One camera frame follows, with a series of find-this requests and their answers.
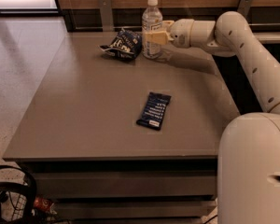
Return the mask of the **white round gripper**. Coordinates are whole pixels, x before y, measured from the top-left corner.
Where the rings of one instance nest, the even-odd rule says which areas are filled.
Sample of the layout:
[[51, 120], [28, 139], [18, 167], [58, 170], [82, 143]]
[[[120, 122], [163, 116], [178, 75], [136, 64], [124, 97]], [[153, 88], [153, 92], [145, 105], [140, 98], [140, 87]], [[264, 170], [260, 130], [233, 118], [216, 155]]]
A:
[[166, 45], [170, 42], [177, 47], [187, 49], [190, 47], [190, 34], [194, 20], [182, 19], [178, 21], [163, 21], [162, 28], [169, 31], [149, 31], [144, 33], [147, 42]]

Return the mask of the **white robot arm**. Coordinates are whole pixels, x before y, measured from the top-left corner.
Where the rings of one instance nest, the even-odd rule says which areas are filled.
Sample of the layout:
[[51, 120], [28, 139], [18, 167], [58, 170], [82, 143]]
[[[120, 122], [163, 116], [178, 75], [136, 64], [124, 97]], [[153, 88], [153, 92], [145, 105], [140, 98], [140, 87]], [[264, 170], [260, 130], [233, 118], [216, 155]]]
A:
[[238, 58], [261, 110], [237, 117], [221, 136], [217, 224], [280, 224], [280, 63], [235, 11], [216, 21], [164, 21], [143, 38]]

